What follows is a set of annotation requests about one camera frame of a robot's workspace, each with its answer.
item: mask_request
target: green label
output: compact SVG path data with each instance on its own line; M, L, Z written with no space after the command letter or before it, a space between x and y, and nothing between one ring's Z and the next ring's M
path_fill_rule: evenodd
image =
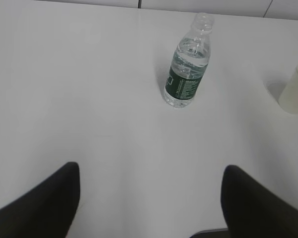
M194 97L201 79L202 77L196 79L182 78L170 68L169 78L165 85L165 89L168 94L176 99L189 100Z

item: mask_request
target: white wall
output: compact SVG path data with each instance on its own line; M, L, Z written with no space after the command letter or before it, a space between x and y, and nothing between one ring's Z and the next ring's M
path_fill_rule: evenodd
M124 7L138 7L138 0L48 0L72 3L84 3L105 6L124 6Z
M298 20L298 0L273 0L265 17Z
M270 0L142 0L142 8L263 17Z

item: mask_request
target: table surface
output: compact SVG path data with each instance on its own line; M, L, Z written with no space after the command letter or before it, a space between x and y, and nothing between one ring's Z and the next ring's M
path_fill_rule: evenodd
M67 161L69 238L188 238L225 227L236 164L298 208L298 115L270 91L298 64L298 21L215 15L194 102L161 96L193 13L0 0L0 208Z

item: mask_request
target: white cup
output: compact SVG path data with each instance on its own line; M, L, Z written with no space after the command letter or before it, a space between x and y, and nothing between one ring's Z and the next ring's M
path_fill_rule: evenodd
M280 95L278 103L284 111L298 114L298 66Z

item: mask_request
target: plastic bottle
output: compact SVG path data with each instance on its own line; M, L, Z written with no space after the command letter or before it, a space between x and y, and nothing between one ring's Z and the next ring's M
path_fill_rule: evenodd
M213 16L198 13L191 24L191 30L174 52L164 98L176 108L190 104L195 96L210 60L213 24Z

